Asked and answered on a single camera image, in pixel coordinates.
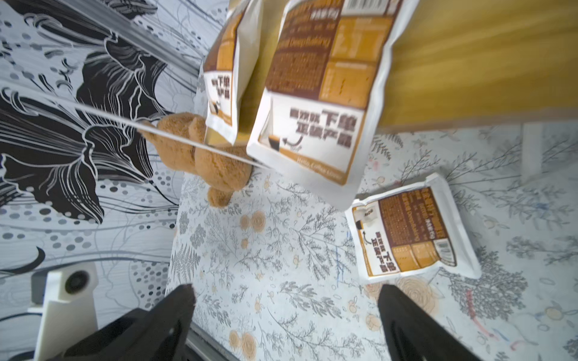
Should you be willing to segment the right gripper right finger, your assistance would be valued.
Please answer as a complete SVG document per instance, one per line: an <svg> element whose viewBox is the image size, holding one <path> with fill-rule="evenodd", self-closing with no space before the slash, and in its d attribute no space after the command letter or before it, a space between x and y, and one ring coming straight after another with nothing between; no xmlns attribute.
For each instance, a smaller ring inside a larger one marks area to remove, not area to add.
<svg viewBox="0 0 578 361"><path fill-rule="evenodd" d="M394 285L382 286L378 309L393 360L478 360Z"/></svg>

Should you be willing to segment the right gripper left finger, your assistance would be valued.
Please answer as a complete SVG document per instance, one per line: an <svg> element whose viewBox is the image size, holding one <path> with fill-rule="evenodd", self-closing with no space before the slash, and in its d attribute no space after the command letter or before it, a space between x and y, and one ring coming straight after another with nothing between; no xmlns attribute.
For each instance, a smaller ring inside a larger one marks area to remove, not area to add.
<svg viewBox="0 0 578 361"><path fill-rule="evenodd" d="M196 306L193 286L182 284L152 310L135 308L52 360L185 360Z"/></svg>

